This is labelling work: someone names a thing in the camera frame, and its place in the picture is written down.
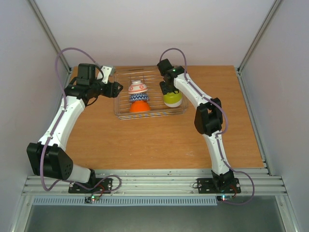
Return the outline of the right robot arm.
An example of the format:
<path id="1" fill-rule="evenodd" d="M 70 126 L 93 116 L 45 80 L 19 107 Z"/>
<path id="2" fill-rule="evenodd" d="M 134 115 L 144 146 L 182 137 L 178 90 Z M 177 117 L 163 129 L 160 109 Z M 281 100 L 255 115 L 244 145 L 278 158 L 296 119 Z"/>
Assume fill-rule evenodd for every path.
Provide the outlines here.
<path id="1" fill-rule="evenodd" d="M 211 157 L 212 185 L 215 192 L 223 192 L 229 188 L 234 174 L 226 160 L 222 140 L 223 113 L 218 98 L 211 98 L 204 93 L 185 72 L 182 66 L 172 66 L 168 59 L 157 64 L 163 77 L 160 83 L 165 93 L 180 91 L 195 107 L 194 126 L 207 144 Z"/>

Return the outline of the blue patterned bowl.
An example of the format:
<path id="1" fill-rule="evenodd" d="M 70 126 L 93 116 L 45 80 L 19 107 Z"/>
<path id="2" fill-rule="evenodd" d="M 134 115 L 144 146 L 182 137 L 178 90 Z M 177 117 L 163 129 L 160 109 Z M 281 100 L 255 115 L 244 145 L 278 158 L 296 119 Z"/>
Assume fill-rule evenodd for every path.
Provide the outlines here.
<path id="1" fill-rule="evenodd" d="M 137 94 L 131 94 L 129 97 L 130 102 L 137 102 L 137 101 L 145 101 L 147 102 L 149 100 L 147 93 L 137 93 Z"/>

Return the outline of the white bowl orange outside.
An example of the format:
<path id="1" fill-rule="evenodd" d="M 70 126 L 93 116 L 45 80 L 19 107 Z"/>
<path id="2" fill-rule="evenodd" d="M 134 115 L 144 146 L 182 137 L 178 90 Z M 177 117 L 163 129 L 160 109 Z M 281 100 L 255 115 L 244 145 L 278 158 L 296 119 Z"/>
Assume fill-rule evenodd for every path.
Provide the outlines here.
<path id="1" fill-rule="evenodd" d="M 146 101 L 134 101 L 130 106 L 130 113 L 148 112 L 151 108 Z"/>

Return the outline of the yellow bowl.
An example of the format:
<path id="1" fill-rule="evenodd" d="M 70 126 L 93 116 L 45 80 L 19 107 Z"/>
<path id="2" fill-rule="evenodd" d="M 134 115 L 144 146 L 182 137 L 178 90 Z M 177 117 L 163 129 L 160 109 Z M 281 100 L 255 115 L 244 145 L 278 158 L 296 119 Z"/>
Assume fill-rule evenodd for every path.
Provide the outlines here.
<path id="1" fill-rule="evenodd" d="M 163 102 L 170 108 L 176 108 L 182 103 L 182 94 L 180 92 L 170 92 L 163 95 Z"/>

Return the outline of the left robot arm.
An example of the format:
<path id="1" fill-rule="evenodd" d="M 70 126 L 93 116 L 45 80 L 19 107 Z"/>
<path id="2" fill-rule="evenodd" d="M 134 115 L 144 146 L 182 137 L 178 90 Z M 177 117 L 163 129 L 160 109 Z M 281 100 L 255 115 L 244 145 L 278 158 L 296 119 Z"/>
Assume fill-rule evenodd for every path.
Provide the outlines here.
<path id="1" fill-rule="evenodd" d="M 46 186 L 46 177 L 56 183 L 73 184 L 85 192 L 93 192 L 100 184 L 93 169 L 74 164 L 66 153 L 66 146 L 78 117 L 92 104 L 91 100 L 96 101 L 99 96 L 116 98 L 122 91 L 120 83 L 109 81 L 114 72 L 114 67 L 79 64 L 77 76 L 64 88 L 64 98 L 51 125 L 38 142 L 27 146 L 33 173 L 40 177 L 45 191 L 54 187 L 54 184 Z"/>

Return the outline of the wire dish rack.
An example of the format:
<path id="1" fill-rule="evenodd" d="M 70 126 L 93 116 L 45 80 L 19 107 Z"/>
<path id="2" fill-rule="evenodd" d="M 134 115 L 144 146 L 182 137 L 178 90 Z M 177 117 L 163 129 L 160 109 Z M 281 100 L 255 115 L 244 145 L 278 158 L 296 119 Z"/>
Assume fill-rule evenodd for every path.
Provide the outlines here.
<path id="1" fill-rule="evenodd" d="M 147 94 L 150 111 L 131 113 L 129 111 L 131 102 L 129 101 L 128 88 L 133 81 L 139 80 L 148 87 Z M 123 90 L 114 99 L 114 113 L 120 120 L 183 114 L 188 108 L 188 99 L 184 95 L 182 95 L 181 104 L 175 108 L 164 104 L 163 94 L 159 85 L 163 81 L 163 77 L 156 66 L 118 68 L 113 75 L 113 81 L 123 86 Z"/>

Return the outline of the red patterned bowl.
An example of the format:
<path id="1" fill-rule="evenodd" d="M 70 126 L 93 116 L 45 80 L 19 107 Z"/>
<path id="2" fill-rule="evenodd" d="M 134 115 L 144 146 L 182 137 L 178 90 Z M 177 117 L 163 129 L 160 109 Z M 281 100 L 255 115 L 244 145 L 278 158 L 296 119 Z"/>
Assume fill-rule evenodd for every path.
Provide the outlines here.
<path id="1" fill-rule="evenodd" d="M 141 80 L 132 81 L 131 85 L 128 87 L 129 94 L 139 94 L 148 91 L 148 87 Z"/>

